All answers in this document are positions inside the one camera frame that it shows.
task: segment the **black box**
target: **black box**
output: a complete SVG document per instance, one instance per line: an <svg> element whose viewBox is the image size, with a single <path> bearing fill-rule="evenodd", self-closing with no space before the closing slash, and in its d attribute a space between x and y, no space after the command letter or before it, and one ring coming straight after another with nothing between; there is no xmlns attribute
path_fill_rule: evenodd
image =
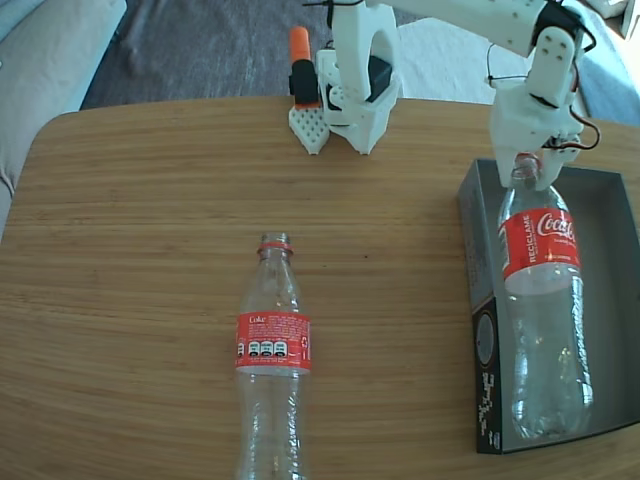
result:
<svg viewBox="0 0 640 480"><path fill-rule="evenodd" d="M504 454L640 422L640 244L618 173L565 167L554 184L574 219L584 281L584 336L593 387L580 435L522 439L511 419L515 338L506 314L497 235L506 193L493 160L474 161L458 193L475 348L477 451Z"/></svg>

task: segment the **wooden table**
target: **wooden table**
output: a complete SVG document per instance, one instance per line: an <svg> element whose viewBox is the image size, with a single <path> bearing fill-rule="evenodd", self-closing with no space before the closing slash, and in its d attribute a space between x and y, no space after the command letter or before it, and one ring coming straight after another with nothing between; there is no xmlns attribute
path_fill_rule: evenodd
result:
<svg viewBox="0 0 640 480"><path fill-rule="evenodd" d="M235 315L284 230L314 322L315 479L640 475L640 427L475 453L456 192L488 109L402 101L370 157L308 156L281 98L65 115L36 139L0 248L2 479L231 479ZM638 130L579 164L625 173Z"/></svg>

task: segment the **white perforated block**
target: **white perforated block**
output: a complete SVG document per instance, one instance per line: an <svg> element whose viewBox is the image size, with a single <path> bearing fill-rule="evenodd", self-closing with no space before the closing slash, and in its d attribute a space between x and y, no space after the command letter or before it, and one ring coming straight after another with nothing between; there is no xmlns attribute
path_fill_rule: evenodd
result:
<svg viewBox="0 0 640 480"><path fill-rule="evenodd" d="M292 108L289 127L311 155L317 155L329 140L331 133L324 121L322 108Z"/></svg>

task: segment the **plastic bottle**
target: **plastic bottle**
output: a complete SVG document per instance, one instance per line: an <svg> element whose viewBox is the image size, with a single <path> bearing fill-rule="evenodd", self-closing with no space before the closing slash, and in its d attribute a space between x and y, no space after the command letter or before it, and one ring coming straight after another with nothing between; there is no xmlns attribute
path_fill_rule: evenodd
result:
<svg viewBox="0 0 640 480"><path fill-rule="evenodd" d="M236 480L307 480L303 432L311 369L310 321L285 233L267 233L237 321L242 446Z"/></svg>
<svg viewBox="0 0 640 480"><path fill-rule="evenodd" d="M536 190L538 173L535 156L518 156L498 237L516 337L513 423L523 438L552 439L586 427L593 391L573 220L555 188Z"/></svg>

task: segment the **red label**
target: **red label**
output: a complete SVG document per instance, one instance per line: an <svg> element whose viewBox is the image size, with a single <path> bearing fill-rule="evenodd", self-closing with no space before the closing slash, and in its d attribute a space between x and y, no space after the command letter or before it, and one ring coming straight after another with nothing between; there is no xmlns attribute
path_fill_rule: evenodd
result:
<svg viewBox="0 0 640 480"><path fill-rule="evenodd" d="M580 267L573 219L557 208L534 208L515 214L498 230L504 278L541 263Z"/></svg>
<svg viewBox="0 0 640 480"><path fill-rule="evenodd" d="M236 367L311 369L311 320L299 313L243 313L236 344Z"/></svg>

